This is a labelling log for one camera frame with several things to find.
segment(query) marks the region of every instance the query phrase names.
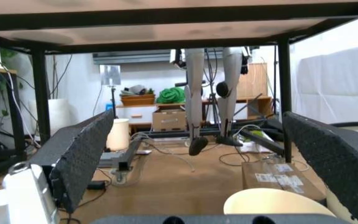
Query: white cylindrical vase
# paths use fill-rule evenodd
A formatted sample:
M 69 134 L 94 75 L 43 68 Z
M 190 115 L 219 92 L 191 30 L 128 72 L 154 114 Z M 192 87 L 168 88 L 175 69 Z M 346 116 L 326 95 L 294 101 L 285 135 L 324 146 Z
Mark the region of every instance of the white cylindrical vase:
M 111 151 L 127 149 L 129 146 L 129 119 L 114 119 L 113 127 L 107 136 L 106 147 Z
M 60 128 L 71 125 L 69 102 L 67 99 L 50 99 L 49 105 L 49 121 L 50 121 L 50 135 L 55 134 Z M 29 101 L 30 112 L 38 119 L 37 106 L 35 100 Z M 31 126 L 36 130 L 36 122 L 31 119 Z

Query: green fabric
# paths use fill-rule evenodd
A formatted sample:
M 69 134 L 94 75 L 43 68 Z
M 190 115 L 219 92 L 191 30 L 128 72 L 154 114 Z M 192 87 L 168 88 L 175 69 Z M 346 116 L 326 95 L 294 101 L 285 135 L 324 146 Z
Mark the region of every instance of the green fabric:
M 164 89 L 157 98 L 158 104 L 183 103 L 185 101 L 185 91 L 179 87 Z

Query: wooden basket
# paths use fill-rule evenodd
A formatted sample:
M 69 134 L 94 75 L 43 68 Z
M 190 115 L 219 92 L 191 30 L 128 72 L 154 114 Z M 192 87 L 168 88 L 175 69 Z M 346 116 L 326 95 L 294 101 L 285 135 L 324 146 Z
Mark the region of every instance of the wooden basket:
M 121 97 L 121 101 L 124 106 L 152 105 L 154 104 L 155 99 L 156 96 L 154 94 Z

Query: foam panel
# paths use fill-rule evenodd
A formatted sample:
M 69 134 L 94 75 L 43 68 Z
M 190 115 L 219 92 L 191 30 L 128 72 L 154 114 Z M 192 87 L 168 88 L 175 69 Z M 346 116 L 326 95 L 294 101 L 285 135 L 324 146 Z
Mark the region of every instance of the foam panel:
M 358 219 L 358 133 L 291 112 L 284 130 L 340 202 Z
M 68 213 L 77 208 L 92 180 L 113 122 L 114 113 L 109 110 L 95 119 L 58 131 L 33 160 L 44 166 L 56 163 L 49 175 L 53 197 Z

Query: cardboard box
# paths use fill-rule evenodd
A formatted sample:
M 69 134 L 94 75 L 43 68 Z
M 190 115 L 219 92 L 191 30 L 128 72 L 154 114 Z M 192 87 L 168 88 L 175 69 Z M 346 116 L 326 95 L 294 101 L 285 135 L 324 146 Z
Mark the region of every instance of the cardboard box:
M 274 188 L 297 193 L 323 203 L 325 196 L 293 164 L 254 162 L 242 164 L 244 189 Z
M 186 112 L 183 109 L 157 110 L 153 113 L 154 131 L 186 129 Z

